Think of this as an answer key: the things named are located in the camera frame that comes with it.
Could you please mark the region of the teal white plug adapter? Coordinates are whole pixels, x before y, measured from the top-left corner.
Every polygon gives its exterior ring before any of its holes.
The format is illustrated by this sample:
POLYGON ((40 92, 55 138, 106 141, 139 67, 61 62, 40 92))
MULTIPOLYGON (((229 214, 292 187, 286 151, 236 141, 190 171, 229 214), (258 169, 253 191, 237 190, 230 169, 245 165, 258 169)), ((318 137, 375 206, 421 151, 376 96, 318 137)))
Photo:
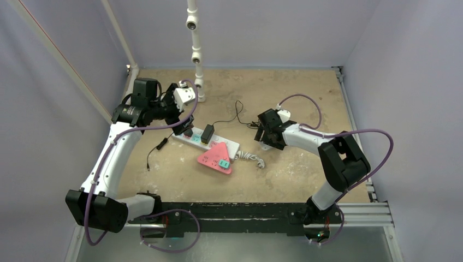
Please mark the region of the teal white plug adapter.
POLYGON ((220 168, 222 168, 222 169, 228 170, 229 167, 230 167, 230 161, 225 160, 225 159, 220 159, 220 160, 218 161, 218 166, 219 166, 220 168))

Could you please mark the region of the white square plug adapter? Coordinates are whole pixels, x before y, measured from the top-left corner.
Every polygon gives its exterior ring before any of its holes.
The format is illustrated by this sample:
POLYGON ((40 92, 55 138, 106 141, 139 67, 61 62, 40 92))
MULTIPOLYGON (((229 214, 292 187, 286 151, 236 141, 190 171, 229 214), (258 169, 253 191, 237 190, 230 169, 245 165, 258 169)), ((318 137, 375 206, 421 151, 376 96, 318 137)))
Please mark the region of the white square plug adapter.
POLYGON ((261 144, 261 149, 264 150, 264 151, 267 151, 267 150, 272 149, 272 147, 271 147, 271 146, 268 146, 268 145, 266 145, 266 144, 261 144))

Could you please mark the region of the white multicolour power strip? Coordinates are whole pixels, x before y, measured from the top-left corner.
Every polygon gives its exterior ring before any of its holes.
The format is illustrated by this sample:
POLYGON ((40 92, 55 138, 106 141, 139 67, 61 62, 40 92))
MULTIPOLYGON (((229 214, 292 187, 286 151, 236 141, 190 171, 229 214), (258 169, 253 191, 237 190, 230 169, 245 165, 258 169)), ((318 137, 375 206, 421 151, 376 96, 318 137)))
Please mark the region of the white multicolour power strip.
POLYGON ((225 145, 227 147, 230 160, 231 161, 235 160, 235 156, 237 155, 237 153, 238 153, 238 151, 240 149, 240 144, 239 143, 237 143, 235 141, 232 141, 232 140, 229 140, 229 139, 226 139, 226 138, 224 138, 222 136, 218 136, 216 134, 213 134, 211 139, 209 140, 209 142, 207 144, 205 144, 205 143, 203 143, 201 141, 201 135, 203 133, 203 130, 200 129, 200 128, 197 128, 197 127, 192 127, 191 130, 192 130, 191 136, 188 136, 188 135, 185 135, 184 133, 182 133, 180 135, 173 135, 173 138, 177 139, 177 140, 180 140, 180 141, 184 142, 185 144, 189 144, 189 145, 192 145, 194 147, 201 148, 204 151, 210 150, 212 147, 214 147, 217 144, 223 142, 223 143, 225 143, 225 145))

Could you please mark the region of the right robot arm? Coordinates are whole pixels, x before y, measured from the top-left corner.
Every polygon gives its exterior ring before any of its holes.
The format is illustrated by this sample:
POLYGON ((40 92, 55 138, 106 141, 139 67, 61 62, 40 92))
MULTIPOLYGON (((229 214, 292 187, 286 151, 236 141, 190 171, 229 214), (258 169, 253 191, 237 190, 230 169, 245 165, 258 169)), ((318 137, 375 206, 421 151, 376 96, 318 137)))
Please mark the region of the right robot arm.
POLYGON ((371 170, 353 135, 346 132, 323 134, 303 129, 295 121, 284 121, 281 112, 276 109, 258 115, 254 139, 269 148, 284 150, 287 146, 296 147, 319 157, 325 182, 306 202, 306 224, 325 218, 337 199, 371 170))

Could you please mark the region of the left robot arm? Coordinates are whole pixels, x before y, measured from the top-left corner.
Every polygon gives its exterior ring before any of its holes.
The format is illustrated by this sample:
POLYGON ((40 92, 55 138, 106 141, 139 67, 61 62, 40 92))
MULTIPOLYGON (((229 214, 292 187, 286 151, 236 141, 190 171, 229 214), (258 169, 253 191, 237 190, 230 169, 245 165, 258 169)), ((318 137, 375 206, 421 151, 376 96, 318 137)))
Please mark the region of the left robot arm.
POLYGON ((153 193, 137 193, 120 199, 118 187, 128 159, 145 131, 154 120, 176 135, 193 122, 193 113, 183 115, 185 107, 197 106, 197 88, 186 80, 162 89, 156 79, 137 78, 131 94, 126 95, 113 112, 108 138, 88 178, 77 190, 69 190, 65 202, 76 223, 86 230, 98 229, 117 233, 135 218, 149 223, 161 220, 160 197, 153 193))

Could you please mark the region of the black power adapter with switch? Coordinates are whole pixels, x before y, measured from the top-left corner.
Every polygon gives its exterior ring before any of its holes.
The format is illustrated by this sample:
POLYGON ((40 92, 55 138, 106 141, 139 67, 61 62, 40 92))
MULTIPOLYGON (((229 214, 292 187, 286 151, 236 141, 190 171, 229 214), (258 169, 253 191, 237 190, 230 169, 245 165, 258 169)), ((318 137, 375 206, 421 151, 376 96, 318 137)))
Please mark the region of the black power adapter with switch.
POLYGON ((150 155, 153 151, 157 150, 161 150, 168 142, 168 140, 174 135, 174 132, 171 132, 167 137, 164 137, 163 140, 158 144, 156 145, 155 147, 153 147, 147 154, 146 156, 146 170, 147 171, 150 171, 151 170, 151 167, 150 167, 150 155))

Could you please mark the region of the pink triangular power socket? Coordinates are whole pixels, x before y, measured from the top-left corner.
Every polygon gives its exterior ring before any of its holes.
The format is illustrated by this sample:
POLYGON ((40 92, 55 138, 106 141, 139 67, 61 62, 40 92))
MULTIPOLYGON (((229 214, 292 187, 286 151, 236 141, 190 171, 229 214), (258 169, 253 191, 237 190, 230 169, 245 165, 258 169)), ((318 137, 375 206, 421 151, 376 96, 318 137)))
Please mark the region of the pink triangular power socket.
POLYGON ((229 157, 228 149, 225 142, 220 142, 213 146, 197 158, 197 162, 213 170, 219 171, 223 174, 230 175, 232 173, 231 160, 229 157), (218 161, 225 159, 230 161, 230 167, 228 170, 222 169, 218 166, 218 161))

